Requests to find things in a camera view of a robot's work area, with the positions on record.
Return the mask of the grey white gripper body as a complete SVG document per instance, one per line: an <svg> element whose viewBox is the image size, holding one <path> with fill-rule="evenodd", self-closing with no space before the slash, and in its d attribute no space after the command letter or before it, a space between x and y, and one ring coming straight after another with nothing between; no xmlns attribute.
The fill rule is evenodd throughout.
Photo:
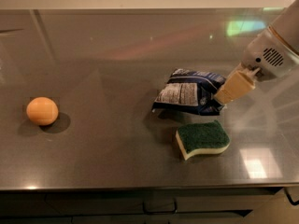
<svg viewBox="0 0 299 224"><path fill-rule="evenodd" d="M241 64L259 82L284 77L299 65L299 34L266 28L249 43Z"/></svg>

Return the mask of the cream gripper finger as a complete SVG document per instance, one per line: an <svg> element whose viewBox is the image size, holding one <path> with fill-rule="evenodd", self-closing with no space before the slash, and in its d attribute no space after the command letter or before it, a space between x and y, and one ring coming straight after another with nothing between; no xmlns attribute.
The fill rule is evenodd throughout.
<svg viewBox="0 0 299 224"><path fill-rule="evenodd" d="M222 105L226 105L255 89L256 74L260 67L248 69L239 64L227 77L213 98Z"/></svg>

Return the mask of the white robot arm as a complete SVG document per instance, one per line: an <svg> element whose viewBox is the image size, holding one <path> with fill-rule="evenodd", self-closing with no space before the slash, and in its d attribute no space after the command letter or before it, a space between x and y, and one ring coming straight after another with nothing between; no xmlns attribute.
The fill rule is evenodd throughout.
<svg viewBox="0 0 299 224"><path fill-rule="evenodd" d="M226 105L254 90L256 82L284 77L298 65L299 0L295 0L249 43L240 64L213 98Z"/></svg>

